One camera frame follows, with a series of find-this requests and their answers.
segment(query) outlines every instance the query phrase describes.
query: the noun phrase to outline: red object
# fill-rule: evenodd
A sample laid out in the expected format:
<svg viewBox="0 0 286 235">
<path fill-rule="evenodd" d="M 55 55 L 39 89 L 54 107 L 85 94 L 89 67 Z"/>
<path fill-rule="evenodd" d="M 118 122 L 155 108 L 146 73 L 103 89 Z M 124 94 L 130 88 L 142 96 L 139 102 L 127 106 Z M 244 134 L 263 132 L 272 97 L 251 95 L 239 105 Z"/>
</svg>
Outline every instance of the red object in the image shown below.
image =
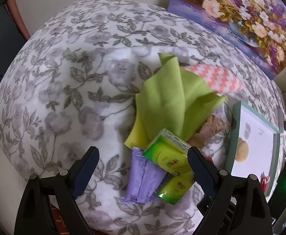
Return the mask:
<svg viewBox="0 0 286 235">
<path fill-rule="evenodd" d="M 210 161 L 210 162 L 212 162 L 214 164 L 213 159 L 211 157 L 205 157 L 205 159 Z"/>
<path fill-rule="evenodd" d="M 62 218 L 60 210 L 56 208 L 54 205 L 51 205 L 51 213 L 53 214 L 53 218 L 59 234 L 70 234 Z"/>
<path fill-rule="evenodd" d="M 19 11 L 18 6 L 16 4 L 16 1 L 15 0 L 8 0 L 6 5 L 7 5 L 7 9 L 8 9 L 10 16 L 14 20 L 15 24 L 17 25 L 18 29 L 22 33 L 23 37 L 26 40 L 29 40 L 29 38 L 31 36 L 28 33 L 28 30 L 27 30 L 27 28 L 23 22 L 23 19 L 21 17 L 21 14 L 20 14 L 20 11 Z"/>
<path fill-rule="evenodd" d="M 261 182 L 260 183 L 261 183 L 261 187 L 262 187 L 262 190 L 263 190 L 264 193 L 266 191 L 266 188 L 267 188 L 267 185 L 269 184 L 269 182 L 270 182 L 270 177 L 269 176 L 261 178 Z"/>
</svg>

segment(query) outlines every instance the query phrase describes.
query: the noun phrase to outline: flower painting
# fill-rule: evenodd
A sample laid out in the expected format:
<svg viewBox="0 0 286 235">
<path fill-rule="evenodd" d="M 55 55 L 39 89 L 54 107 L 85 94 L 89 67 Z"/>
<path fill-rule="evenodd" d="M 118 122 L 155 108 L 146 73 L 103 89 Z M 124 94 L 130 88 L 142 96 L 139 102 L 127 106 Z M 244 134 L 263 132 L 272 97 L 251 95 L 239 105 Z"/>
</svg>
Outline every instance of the flower painting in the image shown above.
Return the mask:
<svg viewBox="0 0 286 235">
<path fill-rule="evenodd" d="M 286 67 L 286 6 L 281 0 L 170 0 L 168 12 L 219 34 L 270 79 Z"/>
</svg>

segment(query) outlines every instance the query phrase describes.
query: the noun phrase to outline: green cloth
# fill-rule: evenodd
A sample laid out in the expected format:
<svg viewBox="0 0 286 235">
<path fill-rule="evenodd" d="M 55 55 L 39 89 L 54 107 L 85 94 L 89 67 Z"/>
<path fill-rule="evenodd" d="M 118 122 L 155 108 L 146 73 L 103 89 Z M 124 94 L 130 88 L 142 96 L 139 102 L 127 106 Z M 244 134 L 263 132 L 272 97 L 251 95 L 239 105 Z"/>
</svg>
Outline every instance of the green cloth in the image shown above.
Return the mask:
<svg viewBox="0 0 286 235">
<path fill-rule="evenodd" d="M 177 57 L 159 54 L 162 68 L 136 95 L 137 116 L 125 144 L 145 148 L 166 128 L 184 141 L 227 99 L 213 93 L 198 75 L 179 67 Z"/>
</svg>

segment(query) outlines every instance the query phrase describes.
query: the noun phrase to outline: floral blanket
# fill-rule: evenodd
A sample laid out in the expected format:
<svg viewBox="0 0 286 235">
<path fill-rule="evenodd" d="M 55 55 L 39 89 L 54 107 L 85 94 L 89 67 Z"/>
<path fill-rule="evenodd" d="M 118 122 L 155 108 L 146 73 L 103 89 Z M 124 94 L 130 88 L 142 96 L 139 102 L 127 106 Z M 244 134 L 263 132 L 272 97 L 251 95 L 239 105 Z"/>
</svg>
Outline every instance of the floral blanket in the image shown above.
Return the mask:
<svg viewBox="0 0 286 235">
<path fill-rule="evenodd" d="M 216 112 L 228 124 L 232 105 L 243 100 L 277 126 L 282 94 L 251 60 L 202 26 L 143 3 L 89 0 L 64 8 L 24 45 L 0 84 L 0 147 L 24 178 L 53 176 L 90 146 L 100 150 L 77 204 L 90 227 L 107 234 L 192 234 L 202 219 L 197 184 L 175 206 L 162 200 L 121 203 L 131 163 L 123 142 L 135 119 L 134 95 L 159 70 L 159 52 L 178 56 L 181 66 L 226 67 L 245 83 Z M 229 132 L 209 143 L 218 168 Z"/>
</svg>

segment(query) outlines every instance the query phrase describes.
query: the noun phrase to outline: purple wrapper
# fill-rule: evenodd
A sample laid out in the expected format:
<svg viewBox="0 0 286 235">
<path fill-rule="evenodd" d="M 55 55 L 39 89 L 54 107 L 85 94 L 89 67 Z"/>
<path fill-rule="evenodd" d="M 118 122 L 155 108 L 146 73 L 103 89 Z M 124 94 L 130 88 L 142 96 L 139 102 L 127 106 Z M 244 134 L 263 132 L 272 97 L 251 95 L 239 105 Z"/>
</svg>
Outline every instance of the purple wrapper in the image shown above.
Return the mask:
<svg viewBox="0 0 286 235">
<path fill-rule="evenodd" d="M 139 150 L 139 148 L 133 148 L 127 195 L 122 202 L 123 204 L 136 203 L 145 172 L 146 162 L 147 159 L 142 155 L 141 150 Z"/>
<path fill-rule="evenodd" d="M 153 201 L 158 199 L 155 191 L 167 174 L 167 171 L 150 160 L 147 160 L 145 170 L 147 172 L 144 173 L 137 199 L 139 203 L 144 203 L 147 199 L 154 199 Z"/>
<path fill-rule="evenodd" d="M 154 202 L 159 199 L 155 190 L 167 172 L 142 154 L 143 149 L 137 147 L 132 149 L 127 195 L 123 204 Z"/>
</svg>

